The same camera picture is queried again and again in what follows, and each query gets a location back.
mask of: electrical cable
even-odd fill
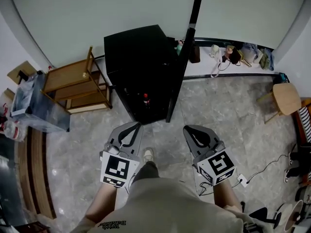
[[[294,144],[294,146],[293,146],[293,148],[292,148],[292,150],[291,150],[291,152],[290,152],[289,154],[291,154],[291,153],[293,152],[293,150],[295,149],[295,147],[296,147],[296,144]],[[278,159],[277,159],[276,161],[271,161],[262,171],[257,172],[257,173],[254,173],[253,175],[251,175],[251,178],[250,178],[246,183],[249,184],[250,181],[251,181],[257,174],[263,173],[263,172],[267,169],[267,167],[268,167],[270,164],[272,164],[272,163],[274,163],[274,162],[278,162],[282,156],[288,157],[288,155],[286,155],[286,154],[281,154],[281,155],[278,157]],[[241,182],[242,182],[242,179],[240,180],[239,183],[237,183],[236,185],[234,185],[232,188],[236,187],[236,186],[237,186],[238,184],[240,184]],[[212,184],[210,184],[210,183],[208,183],[208,182],[202,182],[202,183],[200,183],[200,187],[202,188],[202,191],[200,192],[199,196],[205,196],[205,195],[209,195],[209,194],[214,193],[214,192],[211,192],[211,193],[204,194],[204,193],[206,192],[206,190],[207,190],[207,188],[203,186],[204,184],[208,184],[209,186],[212,186]]]
[[[291,154],[291,153],[293,152],[293,150],[295,149],[295,147],[296,147],[296,144],[294,144],[294,146],[293,146],[293,148],[292,148],[292,150],[291,150],[291,152],[290,152],[289,154]],[[281,154],[281,155],[278,157],[278,159],[277,159],[276,161],[270,162],[262,171],[253,174],[253,175],[251,176],[251,178],[250,178],[246,183],[249,184],[249,182],[252,180],[252,178],[254,178],[257,174],[260,174],[260,173],[264,172],[270,164],[272,164],[272,163],[274,163],[274,162],[278,162],[282,156],[288,157],[288,155],[286,155],[286,154]]]
[[[219,69],[219,66],[220,66],[220,64],[218,65],[218,70],[220,70],[220,71],[225,71],[229,66],[230,66],[230,64],[231,64],[231,61],[229,60],[229,64],[227,65],[227,67],[225,68],[225,69]]]
[[[98,60],[98,59],[101,59],[101,58],[104,58],[104,57],[105,57],[105,55],[97,56],[97,57],[94,58],[94,60]]]
[[[236,186],[237,186],[238,184],[240,184],[241,182],[242,182],[242,179],[240,180],[240,182],[238,182],[237,184],[235,184],[234,186],[232,186],[232,188],[236,187]],[[209,194],[213,194],[213,193],[214,193],[214,192],[211,192],[211,193],[204,194],[204,193],[206,192],[206,190],[207,190],[207,188],[203,186],[204,184],[208,184],[209,186],[212,186],[211,183],[202,182],[202,183],[200,184],[200,187],[202,188],[202,191],[200,192],[199,197],[200,197],[200,196],[205,196],[205,195],[209,195]]]

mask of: shoe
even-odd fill
[[[148,161],[154,161],[154,152],[152,148],[145,148],[143,160],[144,164],[146,164]]]
[[[289,172],[288,169],[284,171],[284,179],[283,179],[284,183],[288,182],[288,177],[287,177],[288,172]]]
[[[288,154],[288,165],[291,166],[293,164],[293,160],[291,159],[291,152]]]

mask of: marble floor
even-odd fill
[[[292,118],[281,116],[265,125],[264,119],[275,112],[273,102],[256,99],[270,91],[271,77],[227,77],[184,81],[171,123],[155,122],[144,126],[140,150],[152,147],[161,177],[183,181],[198,193],[203,181],[191,166],[191,154],[182,129],[197,124],[213,129],[237,159],[236,173],[250,178],[281,154],[287,154],[295,143]],[[111,131],[131,121],[118,96],[112,94],[112,110],[72,115],[69,133],[52,133],[47,139],[48,177],[57,219],[38,216],[51,226],[52,233],[72,230],[83,217],[100,186],[99,152]],[[267,206],[269,214],[283,202],[294,202],[298,180],[283,183],[287,158],[281,157],[244,188],[234,188],[246,206]],[[230,178],[232,185],[237,174]],[[213,195],[200,197],[213,202]],[[119,189],[116,207],[127,199]]]

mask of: white wall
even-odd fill
[[[188,61],[185,76],[198,76],[198,75],[210,75],[212,72],[216,74],[215,68],[215,59],[209,56],[211,48],[200,47],[200,62],[199,63],[191,63]],[[259,64],[252,63],[252,67],[248,67],[244,63],[241,63],[240,66],[236,66],[234,64],[229,65],[229,61],[222,63],[219,74],[245,74],[252,73],[256,74],[274,74],[274,71],[263,70],[261,69]]]
[[[273,51],[275,65],[284,57],[300,36],[311,17],[311,0],[304,0],[295,21],[280,45]]]
[[[302,98],[311,97],[311,18],[275,71],[286,73]]]
[[[36,64],[38,64],[39,69],[47,71],[50,62],[44,56],[36,42],[32,39],[18,14],[13,1],[0,0],[0,13],[20,45],[31,56]]]
[[[16,91],[17,85],[7,77],[7,74],[24,61],[28,61],[35,69],[40,70],[39,65],[15,38],[0,13],[0,94],[6,88]]]
[[[183,38],[193,1],[14,0],[35,41],[56,67],[85,59],[90,45],[95,56],[104,54],[105,36],[130,29],[158,24],[166,36]]]
[[[202,0],[195,37],[277,48],[304,0]]]

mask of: wooden side table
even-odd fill
[[[272,96],[278,112],[265,122],[268,123],[273,118],[281,115],[290,115],[301,108],[300,96],[292,83],[279,83],[273,86],[272,92],[257,99],[257,102]]]
[[[95,93],[101,96],[107,107],[112,108],[107,94],[107,82],[95,61],[92,48],[89,48],[85,60],[51,70],[47,75],[42,93],[64,110],[67,110],[66,106],[60,101],[78,99]],[[98,71],[92,72],[93,63]],[[99,84],[100,77],[104,80],[103,84]]]

